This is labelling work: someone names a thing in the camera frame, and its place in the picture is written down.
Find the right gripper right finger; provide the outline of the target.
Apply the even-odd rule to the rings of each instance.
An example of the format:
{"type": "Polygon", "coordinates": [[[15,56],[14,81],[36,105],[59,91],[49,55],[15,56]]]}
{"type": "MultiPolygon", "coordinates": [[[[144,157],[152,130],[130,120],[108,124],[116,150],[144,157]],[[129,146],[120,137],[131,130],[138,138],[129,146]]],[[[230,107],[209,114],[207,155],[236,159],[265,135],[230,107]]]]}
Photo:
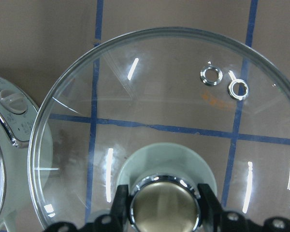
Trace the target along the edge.
{"type": "Polygon", "coordinates": [[[206,232],[217,232],[222,206],[208,184],[198,184],[197,189],[200,194],[198,204],[202,226],[206,232]]]}

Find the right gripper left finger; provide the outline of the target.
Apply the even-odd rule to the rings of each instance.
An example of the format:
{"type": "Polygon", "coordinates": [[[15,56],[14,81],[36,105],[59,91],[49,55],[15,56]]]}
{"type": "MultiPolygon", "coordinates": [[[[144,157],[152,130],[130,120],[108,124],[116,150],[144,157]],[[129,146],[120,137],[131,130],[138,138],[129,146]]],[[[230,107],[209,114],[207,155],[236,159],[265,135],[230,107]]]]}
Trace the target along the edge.
{"type": "Polygon", "coordinates": [[[119,185],[111,207],[111,231],[125,232],[129,221],[129,186],[119,185]]]}

